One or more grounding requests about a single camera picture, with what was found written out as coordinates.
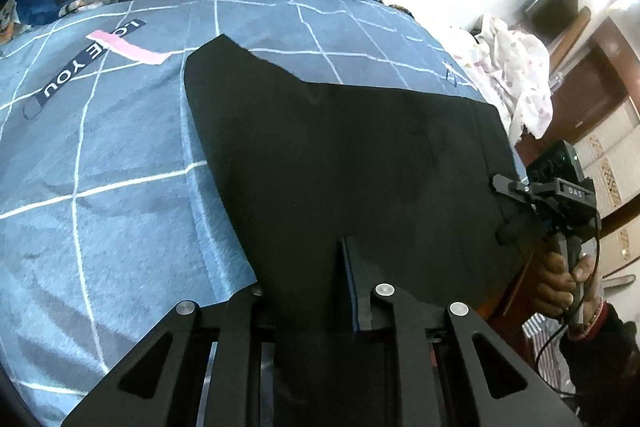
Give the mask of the person's right hand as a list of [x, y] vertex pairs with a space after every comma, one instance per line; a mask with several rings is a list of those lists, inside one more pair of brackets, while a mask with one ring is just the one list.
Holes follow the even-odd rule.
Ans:
[[595, 255], [583, 255], [570, 271], [557, 253], [545, 255], [535, 268], [534, 310], [556, 319], [567, 312], [577, 299], [573, 296], [582, 285], [582, 323], [568, 326], [572, 339], [585, 338], [596, 325], [604, 307], [600, 273]]

